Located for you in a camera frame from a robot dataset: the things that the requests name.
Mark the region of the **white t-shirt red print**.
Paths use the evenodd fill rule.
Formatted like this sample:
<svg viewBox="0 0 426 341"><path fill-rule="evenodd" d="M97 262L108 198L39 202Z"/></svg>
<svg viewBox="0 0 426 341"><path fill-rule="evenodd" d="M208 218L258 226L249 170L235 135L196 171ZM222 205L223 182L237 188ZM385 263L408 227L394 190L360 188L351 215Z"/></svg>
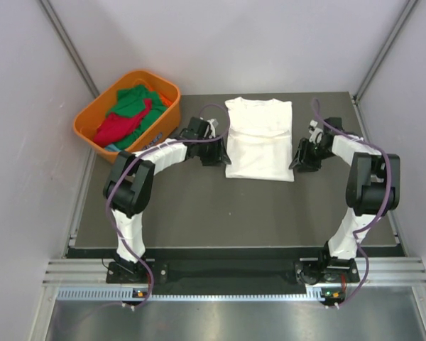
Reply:
<svg viewBox="0 0 426 341"><path fill-rule="evenodd" d="M279 99L225 101L230 118L227 178L293 182L293 104Z"/></svg>

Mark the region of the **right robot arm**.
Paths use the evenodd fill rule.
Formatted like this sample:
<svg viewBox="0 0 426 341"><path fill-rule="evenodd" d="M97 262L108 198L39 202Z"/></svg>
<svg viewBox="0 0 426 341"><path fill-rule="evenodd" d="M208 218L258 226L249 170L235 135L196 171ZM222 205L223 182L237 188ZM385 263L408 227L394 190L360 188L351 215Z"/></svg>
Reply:
<svg viewBox="0 0 426 341"><path fill-rule="evenodd" d="M297 279L314 285L346 279L359 282L355 257L368 231L394 210L400 201L400 157L387 154L346 133L339 117L309 125L309 137L298 144L291 170L319 171L323 160L337 156L349 166L346 183L346 214L333 237L319 252L316 261L295 263Z"/></svg>

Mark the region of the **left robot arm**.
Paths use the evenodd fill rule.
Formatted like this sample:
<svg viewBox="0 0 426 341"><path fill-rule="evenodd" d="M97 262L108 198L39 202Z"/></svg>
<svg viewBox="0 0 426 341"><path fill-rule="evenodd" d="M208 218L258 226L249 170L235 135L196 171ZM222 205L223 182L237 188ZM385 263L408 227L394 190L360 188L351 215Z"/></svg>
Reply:
<svg viewBox="0 0 426 341"><path fill-rule="evenodd" d="M103 196L118 238L115 262L130 281L142 280L147 272L142 218L155 175L191 158L200 159L203 166L231 164L224 137L216 133L217 125L215 119L193 117L174 139L137 153L121 151L116 157Z"/></svg>

